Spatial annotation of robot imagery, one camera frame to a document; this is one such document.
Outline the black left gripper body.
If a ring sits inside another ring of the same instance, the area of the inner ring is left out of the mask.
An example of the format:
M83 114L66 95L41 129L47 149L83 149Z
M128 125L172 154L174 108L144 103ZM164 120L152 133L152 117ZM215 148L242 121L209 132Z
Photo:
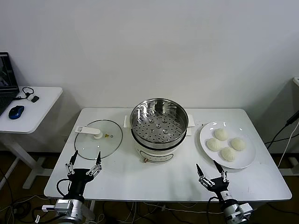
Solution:
M73 174L68 174L68 179L71 181L68 199L84 199L86 184L94 180L93 175L87 174L88 171L89 169L86 168L75 168Z

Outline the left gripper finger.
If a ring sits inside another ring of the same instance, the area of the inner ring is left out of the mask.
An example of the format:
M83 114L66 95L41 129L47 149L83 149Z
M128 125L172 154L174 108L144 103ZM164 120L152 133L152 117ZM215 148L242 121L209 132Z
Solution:
M71 157L69 163L65 164L65 167L66 167L66 170L67 170L67 175L73 175L75 173L73 166L75 164L77 155L78 155L78 150L75 150L75 153Z
M86 175L88 175L88 176L96 176L97 174L100 173L101 170L102 170L102 166L101 166L101 151L99 151L98 156L96 158L95 165L86 172Z

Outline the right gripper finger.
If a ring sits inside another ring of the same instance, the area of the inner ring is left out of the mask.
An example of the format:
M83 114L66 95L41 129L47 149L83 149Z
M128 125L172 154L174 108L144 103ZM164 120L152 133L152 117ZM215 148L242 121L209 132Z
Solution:
M199 182L200 182L205 188L212 187L212 186L213 186L213 183L205 177L204 173L202 172L202 170L201 170L201 168L199 167L198 164L196 164L196 168L197 168L197 173L198 173L198 176L199 176Z
M220 175L221 175L223 181L224 181L224 182L228 182L227 171L225 171L225 170L222 168L222 166L221 166L219 163L217 163L215 160L213 160L213 162L214 162L214 164L215 164L217 170L219 171L219 173L220 173Z

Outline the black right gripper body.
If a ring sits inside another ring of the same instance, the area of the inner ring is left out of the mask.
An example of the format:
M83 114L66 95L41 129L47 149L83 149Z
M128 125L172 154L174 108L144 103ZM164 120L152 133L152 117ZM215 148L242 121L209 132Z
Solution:
M209 180L210 186L208 190L214 192L217 198L231 198L228 190L229 180L226 176Z

